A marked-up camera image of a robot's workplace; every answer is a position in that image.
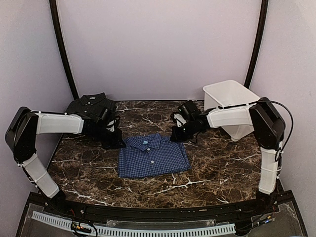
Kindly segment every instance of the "white cable tray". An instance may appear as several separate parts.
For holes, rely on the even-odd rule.
[[[47,213],[33,211],[32,219],[43,222],[50,226],[54,226],[59,229],[66,231],[72,231],[71,219],[64,217],[56,217]],[[81,224],[85,228],[92,229],[90,236],[95,236],[95,230],[88,224]],[[187,229],[187,230],[130,230],[130,229],[118,229],[109,228],[105,226],[94,225],[98,231],[99,237],[212,237],[222,236],[227,234],[234,234],[235,224],[227,224],[222,226],[214,226],[207,228],[198,229]]]

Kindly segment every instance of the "brown marble surface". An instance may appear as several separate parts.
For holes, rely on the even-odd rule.
[[[123,138],[160,133],[170,136],[170,114],[183,101],[119,102]],[[192,169],[144,179],[118,178],[119,150],[105,151],[82,135],[65,135],[48,172],[68,200],[138,208],[179,208],[255,198],[260,151],[250,134],[233,142],[222,129],[185,143]]]

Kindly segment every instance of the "folded shirt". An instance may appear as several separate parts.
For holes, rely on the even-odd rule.
[[[118,176],[144,178],[191,169],[184,145],[160,134],[130,137],[118,159]]]

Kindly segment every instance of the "white plastic bin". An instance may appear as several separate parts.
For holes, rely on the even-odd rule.
[[[252,91],[241,85],[235,80],[226,80],[219,83],[206,85],[203,87],[204,110],[217,106],[238,105],[250,103],[260,99]],[[223,126],[222,127],[232,138],[238,141],[242,137],[253,132],[253,127],[248,125]]]

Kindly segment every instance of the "cable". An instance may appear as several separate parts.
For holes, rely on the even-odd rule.
[[[75,212],[74,212],[74,210],[70,209],[70,211],[72,212],[73,216],[75,216]]]
[[[81,222],[78,222],[78,224],[75,224],[74,221],[72,221],[71,222],[71,229],[75,232],[73,234],[78,236],[78,237],[87,237],[91,233],[91,230],[81,226]],[[80,234],[78,231],[81,231],[81,232],[90,231],[90,232],[86,232],[87,235],[85,235],[85,234]]]
[[[45,199],[46,199],[46,201],[49,203],[49,205],[50,205],[51,208],[53,208],[56,212],[58,212],[58,213],[61,214],[62,216],[64,216],[64,217],[69,217],[69,218],[72,220],[72,222],[73,222],[75,219],[77,219],[77,220],[83,221],[84,223],[87,223],[89,226],[91,226],[91,227],[94,229],[94,231],[95,231],[95,237],[98,237],[98,230],[97,230],[97,228],[94,226],[93,223],[91,223],[90,221],[87,221],[87,220],[85,220],[85,219],[83,219],[83,218],[81,218],[81,217],[77,217],[77,216],[75,216],[75,215],[72,216],[72,215],[65,214],[65,213],[59,211],[59,210],[50,202],[50,200],[49,200],[47,197],[45,197]]]
[[[277,196],[278,196],[278,189],[277,189],[277,186],[278,186],[278,183],[279,183],[279,179],[276,180],[276,196],[274,199],[271,199],[269,205],[267,206],[267,208],[263,211],[263,214],[261,216],[259,216],[258,218],[256,218],[254,221],[252,221],[250,224],[242,227],[242,228],[239,228],[237,229],[236,231],[242,231],[242,232],[246,232],[246,231],[249,231],[249,230],[252,230],[252,227],[250,229],[245,229],[247,228],[248,226],[251,226],[252,224],[256,223],[258,220],[260,220],[264,215],[266,215],[266,212],[268,211],[268,209],[272,206],[273,208],[273,217],[276,213],[276,209],[274,207],[274,202],[275,200],[277,200]]]
[[[248,228],[248,229],[246,229],[246,230],[242,230],[243,232],[248,232],[248,231],[250,231],[250,230],[252,230],[252,229],[254,229],[254,228],[257,228],[257,227],[259,227],[259,226],[262,226],[262,225],[265,225],[265,224],[267,224],[267,223],[270,223],[271,221],[274,221],[274,218],[271,218],[271,216],[268,216],[266,219],[264,219],[264,220],[262,220],[262,221],[260,221],[260,222],[257,222],[257,224],[255,225],[255,226],[253,226],[253,227],[251,227],[251,228]]]
[[[283,108],[285,108],[285,110],[288,112],[288,114],[290,115],[291,117],[291,129],[290,129],[290,132],[285,140],[285,143],[284,145],[282,146],[282,148],[279,148],[276,152],[276,157],[275,157],[275,161],[277,162],[279,160],[279,158],[281,158],[282,156],[282,152],[287,144],[287,142],[289,141],[291,135],[292,135],[292,132],[293,132],[293,128],[294,128],[294,118],[293,118],[293,115],[292,113],[290,112],[290,110],[283,104],[281,104],[280,102],[277,102],[277,101],[273,101],[273,100],[261,100],[261,101],[256,101],[256,102],[251,102],[249,103],[249,105],[252,105],[252,104],[257,104],[257,103],[273,103],[273,104],[277,104],[277,105],[280,105],[282,106]]]
[[[253,102],[250,102],[250,103],[247,103],[247,104],[239,104],[239,105],[231,105],[231,106],[226,106],[226,107],[221,107],[219,106],[220,109],[229,109],[229,108],[234,108],[234,107],[240,107],[240,106],[247,106],[247,105],[253,105],[253,104],[259,104],[259,103],[273,103],[273,104],[277,104],[277,105],[280,105],[282,106],[283,108],[285,108],[285,110],[288,112],[288,114],[290,115],[291,117],[291,129],[290,129],[290,132],[285,140],[285,143],[284,145],[282,146],[282,148],[279,148],[277,151],[276,151],[276,157],[275,157],[275,161],[277,162],[279,160],[279,158],[281,158],[281,154],[283,153],[283,150],[287,144],[287,142],[289,141],[291,135],[292,135],[292,132],[293,132],[293,128],[294,128],[294,118],[293,118],[293,115],[292,113],[290,112],[290,110],[285,106],[283,105],[282,103],[280,102],[277,102],[277,101],[273,101],[273,100],[259,100],[259,101],[253,101]]]

